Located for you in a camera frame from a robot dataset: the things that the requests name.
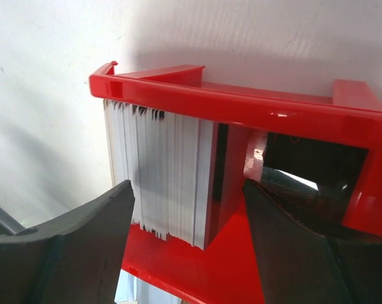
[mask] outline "red plastic base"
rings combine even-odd
[[[244,201],[205,251],[132,225],[122,268],[195,303],[264,303]]]

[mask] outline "rectangular opening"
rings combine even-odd
[[[289,201],[341,223],[368,150],[267,133],[255,179]]]

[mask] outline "red plastic holder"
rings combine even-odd
[[[365,82],[336,80],[329,98],[204,82],[202,66],[115,75],[116,64],[89,77],[92,95],[368,149],[343,224],[382,236],[382,103]],[[264,302],[243,205],[205,251],[132,225],[123,268],[198,303]]]

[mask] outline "gray object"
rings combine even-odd
[[[382,237],[244,186],[266,303],[382,303]]]
[[[125,181],[17,236],[0,235],[0,303],[114,303],[133,206]]]

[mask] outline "red plastic tray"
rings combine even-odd
[[[382,103],[365,82],[336,80],[329,98],[204,82],[202,66],[115,75],[115,65],[105,64],[90,76],[94,96],[368,149],[343,223],[382,235]],[[133,226],[123,266],[195,302],[263,301],[242,211],[205,252],[178,239],[160,241]]]

